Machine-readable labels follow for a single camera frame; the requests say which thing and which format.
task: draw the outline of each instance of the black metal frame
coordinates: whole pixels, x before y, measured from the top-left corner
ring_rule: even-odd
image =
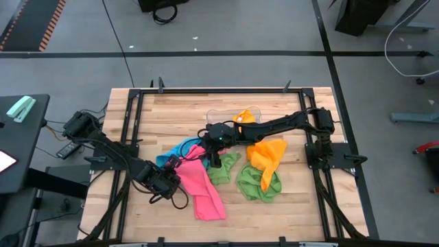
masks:
[[[189,93],[192,93],[192,94],[197,94],[197,93],[293,93],[293,94],[297,94],[299,97],[301,110],[304,110],[307,107],[306,102],[305,102],[306,97],[309,98],[309,102],[311,104],[310,107],[316,107],[316,101],[314,98],[314,93],[313,93],[312,88],[303,88],[303,89],[282,89],[282,88],[130,89],[129,93],[128,93],[128,101],[127,101],[125,118],[123,121],[123,128],[122,128],[122,133],[121,133],[121,141],[123,143],[125,143],[125,141],[127,140],[126,137],[128,134],[128,126],[130,125],[130,114],[131,114],[134,98],[137,97],[138,101],[137,101],[137,111],[136,111],[136,115],[134,118],[134,127],[133,127],[133,131],[132,131],[131,146],[137,145],[137,141],[138,141],[137,135],[139,133],[139,126],[140,126],[139,123],[140,123],[140,119],[141,119],[143,98],[147,94],[161,94],[161,93],[164,93],[164,94],[175,94],[175,93],[188,93],[188,94]],[[313,144],[311,134],[307,133],[306,136],[307,136],[307,145]],[[317,179],[320,179],[320,171],[319,171],[319,169],[313,168],[312,172],[313,172],[315,184],[317,185]],[[323,172],[325,175],[325,180],[326,180],[327,190],[329,192],[329,195],[330,195],[331,199],[335,203],[337,203],[337,200],[335,197],[333,181],[332,181],[331,170],[326,169]],[[115,171],[115,180],[113,181],[112,190],[111,190],[112,192],[113,191],[115,191],[115,192],[114,192],[114,194],[112,193],[112,195],[110,196],[110,202],[112,202],[114,200],[115,194],[117,192],[118,184],[119,184],[119,179],[120,179],[120,171]],[[324,201],[324,198],[318,193],[317,189],[316,189],[316,195],[317,195],[317,199],[318,199],[319,212],[320,212],[320,217],[321,217],[321,221],[322,221],[322,229],[323,229],[324,237],[325,237],[325,239],[328,239],[328,238],[331,238],[331,232],[330,232],[330,228],[329,228],[329,222],[328,222],[327,210],[325,207],[325,201]],[[122,236],[123,236],[123,228],[124,228],[124,224],[125,224],[127,204],[128,204],[128,194],[123,198],[123,201],[121,203],[121,211],[119,214],[119,222],[117,225],[117,239],[120,239],[120,240],[122,239]],[[335,229],[336,229],[337,237],[343,238],[344,234],[343,234],[342,225],[335,214],[333,214],[333,217],[334,217],[334,221],[335,221]],[[103,240],[106,240],[109,238],[109,235],[110,235],[110,227],[109,226],[110,225],[111,225],[111,221],[109,221],[109,223],[106,226],[106,231],[104,231]],[[195,246],[198,244],[206,244],[206,243],[192,243],[192,246]],[[249,243],[235,243],[235,244],[243,244],[245,246],[246,244],[249,244]],[[269,245],[279,246],[279,242],[264,242],[264,243],[257,243],[257,244],[258,245],[263,244],[264,246],[269,246]]]

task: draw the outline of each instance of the wooden table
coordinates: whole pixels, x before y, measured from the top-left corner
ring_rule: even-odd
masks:
[[[331,88],[313,89],[317,107],[331,110],[333,120],[338,121]],[[103,131],[113,141],[120,140],[128,90],[111,91]],[[133,119],[136,100],[131,114]],[[148,94],[143,99],[139,157],[155,161],[156,156],[169,151],[185,138],[196,136],[197,131],[205,127],[206,113],[211,109],[232,110],[251,106],[261,110],[262,122],[300,110],[298,96],[289,93]],[[226,208],[225,220],[196,220],[191,198],[186,209],[177,210],[168,200],[149,204],[148,195],[131,188],[123,242],[157,242],[158,237],[165,237],[166,242],[277,242],[280,236],[286,236],[288,241],[323,240],[316,188],[305,156],[305,132],[292,130],[267,139],[278,138],[286,140],[288,147],[278,167],[283,190],[273,203],[247,201],[239,192],[235,178],[247,160],[244,147],[233,148],[229,152],[243,152],[243,158],[231,170],[233,181],[217,186]],[[339,123],[335,125],[331,139],[333,142],[345,140]],[[354,177],[338,169],[334,169],[332,175],[341,210],[360,233],[368,235]],[[89,189],[81,223],[84,231],[90,232],[107,208],[112,178],[113,172],[107,171]],[[176,204],[185,202],[179,191],[175,201]],[[331,234],[335,236],[332,212],[328,206],[327,211]],[[117,219],[118,212],[112,221],[112,237],[115,236]]]

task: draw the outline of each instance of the blue cloth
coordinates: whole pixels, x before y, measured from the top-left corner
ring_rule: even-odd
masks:
[[[156,157],[156,165],[158,167],[163,167],[167,161],[169,160],[169,157],[174,154],[178,157],[186,157],[187,153],[189,153],[189,150],[193,145],[197,145],[201,142],[200,138],[187,138],[182,143],[178,144],[177,146],[173,147],[169,152],[166,154],[161,154]]]

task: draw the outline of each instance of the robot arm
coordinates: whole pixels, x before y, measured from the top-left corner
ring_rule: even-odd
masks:
[[[313,115],[316,126],[308,122]],[[236,123],[228,126],[226,122],[207,124],[202,137],[202,146],[206,150],[211,167],[221,167],[218,151],[234,145],[252,145],[265,137],[288,130],[304,130],[318,137],[318,156],[327,160],[332,156],[330,135],[334,133],[331,111],[323,108],[309,108],[265,123]]]

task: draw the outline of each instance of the towel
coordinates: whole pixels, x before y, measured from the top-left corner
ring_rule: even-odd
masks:
[[[222,166],[220,168],[210,167],[207,169],[207,176],[211,179],[214,185],[230,183],[230,169],[241,158],[240,153],[235,154],[221,154]]]
[[[238,173],[236,185],[247,200],[260,199],[263,202],[273,202],[275,196],[282,191],[281,180],[276,172],[273,173],[270,186],[263,191],[260,186],[262,171],[245,164]]]
[[[196,158],[204,152],[204,148],[193,145],[186,158]],[[200,220],[223,220],[226,218],[226,210],[220,195],[209,180],[201,160],[187,161],[182,159],[176,172],[187,193],[193,196],[195,218]]]
[[[247,159],[250,164],[259,171],[263,171],[262,191],[267,191],[270,186],[272,174],[279,166],[286,148],[287,142],[282,139],[261,141],[247,147]]]

